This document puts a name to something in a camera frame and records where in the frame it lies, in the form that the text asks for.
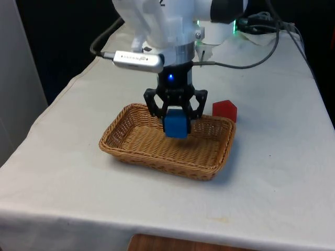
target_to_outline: table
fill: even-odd
[[[106,48],[128,50],[123,26]],[[260,47],[234,36],[213,60],[246,65]],[[237,134],[210,182],[122,164],[98,141],[122,108],[143,102],[150,73],[96,59],[70,81],[0,169],[3,250],[127,250],[137,233],[256,250],[335,250],[335,132],[311,73],[285,34],[249,70],[194,68],[204,114],[230,99]]]

